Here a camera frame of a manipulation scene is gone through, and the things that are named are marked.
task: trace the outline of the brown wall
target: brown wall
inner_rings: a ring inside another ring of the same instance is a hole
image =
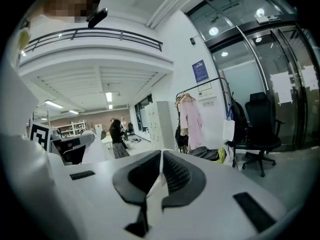
[[[109,131],[111,125],[111,118],[121,119],[124,117],[127,124],[131,123],[129,109],[115,110],[110,112],[102,112],[97,114],[87,114],[87,115],[79,115],[75,117],[68,117],[58,120],[50,121],[51,126],[65,126],[69,125],[70,122],[78,123],[79,121],[85,120],[87,123],[87,127],[90,130],[91,124],[93,129],[95,129],[95,125],[102,124],[102,129],[107,133]]]

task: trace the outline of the chair base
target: chair base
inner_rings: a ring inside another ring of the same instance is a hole
[[[246,162],[243,164],[242,169],[245,169],[245,168],[246,168],[246,165],[249,165],[249,164],[252,164],[252,163],[258,161],[259,164],[260,164],[261,171],[262,171],[261,177],[264,177],[264,176],[265,176],[265,171],[264,171],[264,166],[263,166],[262,161],[272,162],[272,165],[273,165],[273,166],[275,166],[275,165],[277,164],[275,160],[270,159],[270,158],[267,158],[267,157],[265,157],[264,155],[265,155],[265,152],[264,152],[263,150],[261,150],[261,151],[259,152],[259,154],[254,154],[254,153],[249,153],[249,152],[247,152],[247,153],[245,154],[245,157],[251,156],[252,158],[251,158],[249,161],[246,161]]]

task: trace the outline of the long dark hair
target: long dark hair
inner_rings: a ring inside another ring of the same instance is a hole
[[[120,120],[115,119],[115,120],[112,122],[111,126],[110,126],[109,132],[111,132],[112,129],[119,129],[119,131],[120,131],[120,129],[121,129],[120,125],[121,125]]]

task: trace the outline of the blue poster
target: blue poster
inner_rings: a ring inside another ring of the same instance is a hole
[[[200,60],[196,64],[192,65],[192,68],[196,83],[209,79],[204,60]]]

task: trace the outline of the black top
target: black top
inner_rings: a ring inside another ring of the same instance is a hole
[[[121,136],[124,134],[123,131],[119,129],[116,129],[116,128],[112,128],[111,131],[110,131],[110,135],[111,135],[111,138],[112,138],[112,144],[114,143],[122,143],[122,140],[121,140]]]

